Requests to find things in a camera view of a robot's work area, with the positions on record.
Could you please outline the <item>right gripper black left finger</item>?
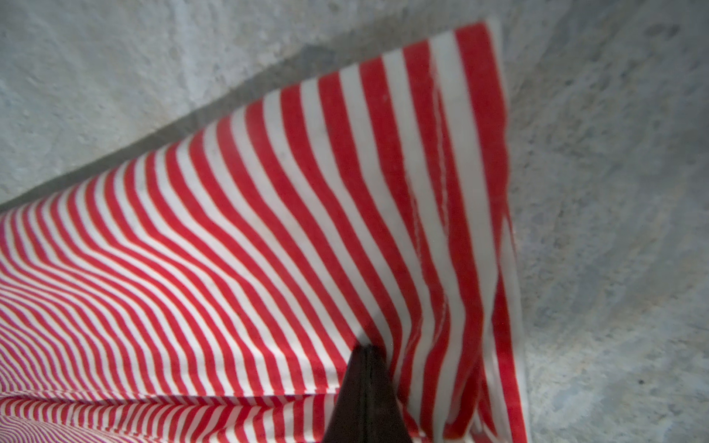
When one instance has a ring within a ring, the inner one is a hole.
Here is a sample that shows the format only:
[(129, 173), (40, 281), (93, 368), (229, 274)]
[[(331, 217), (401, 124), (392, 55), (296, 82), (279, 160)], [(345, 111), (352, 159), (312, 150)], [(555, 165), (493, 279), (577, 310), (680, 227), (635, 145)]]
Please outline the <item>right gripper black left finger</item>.
[(365, 442), (367, 439), (367, 347), (351, 355), (323, 442)]

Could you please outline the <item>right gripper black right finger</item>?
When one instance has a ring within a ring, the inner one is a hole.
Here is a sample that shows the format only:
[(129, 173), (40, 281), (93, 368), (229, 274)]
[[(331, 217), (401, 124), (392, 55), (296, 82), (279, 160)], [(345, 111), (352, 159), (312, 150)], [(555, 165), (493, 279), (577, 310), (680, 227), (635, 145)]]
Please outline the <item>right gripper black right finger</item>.
[(365, 442), (411, 443), (384, 360), (365, 349)]

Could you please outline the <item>red white striped tank top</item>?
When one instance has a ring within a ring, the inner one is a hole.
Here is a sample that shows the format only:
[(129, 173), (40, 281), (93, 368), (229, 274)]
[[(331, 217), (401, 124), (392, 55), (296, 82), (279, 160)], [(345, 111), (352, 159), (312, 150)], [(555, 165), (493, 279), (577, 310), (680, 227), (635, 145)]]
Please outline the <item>red white striped tank top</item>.
[(414, 440), (527, 442), (500, 28), (276, 90), (1, 215), (5, 442), (316, 442), (378, 347)]

